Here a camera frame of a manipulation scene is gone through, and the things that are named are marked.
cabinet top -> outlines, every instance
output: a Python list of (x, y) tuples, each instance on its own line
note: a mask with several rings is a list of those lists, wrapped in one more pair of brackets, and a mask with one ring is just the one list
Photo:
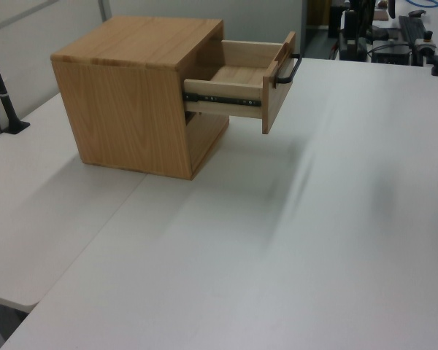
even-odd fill
[(178, 70), (222, 20), (116, 16), (51, 56), (52, 61)]

drawer front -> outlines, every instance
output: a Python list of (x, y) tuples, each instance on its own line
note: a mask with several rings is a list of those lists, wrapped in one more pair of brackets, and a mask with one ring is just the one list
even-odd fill
[(279, 84), (276, 77), (293, 72), (294, 47), (294, 32), (283, 44), (208, 43), (197, 54), (201, 78), (183, 82), (185, 111), (262, 119), (268, 133), (291, 87), (291, 81)]

cabinet side panel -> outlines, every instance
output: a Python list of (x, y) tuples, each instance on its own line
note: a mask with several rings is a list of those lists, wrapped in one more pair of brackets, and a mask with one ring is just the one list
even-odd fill
[(187, 124), (191, 166), (196, 173), (228, 127), (228, 116), (196, 113)]
[(53, 62), (84, 163), (191, 178), (175, 71)]

drawer slide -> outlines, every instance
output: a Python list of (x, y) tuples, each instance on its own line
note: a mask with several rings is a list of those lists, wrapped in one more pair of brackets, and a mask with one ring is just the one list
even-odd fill
[(200, 95), (198, 93), (183, 93), (183, 100), (185, 102), (204, 101), (204, 102), (215, 102), (218, 104), (236, 104), (240, 106), (261, 107), (261, 101), (257, 101), (257, 100)]

blue cable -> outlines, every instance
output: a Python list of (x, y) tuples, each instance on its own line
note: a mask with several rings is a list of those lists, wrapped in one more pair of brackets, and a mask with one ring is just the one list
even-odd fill
[(412, 4), (414, 6), (423, 7), (424, 9), (433, 9), (435, 7), (438, 7), (438, 1), (436, 0), (427, 0), (428, 2), (433, 2), (433, 5), (419, 5), (413, 2), (412, 0), (406, 0), (409, 4)]

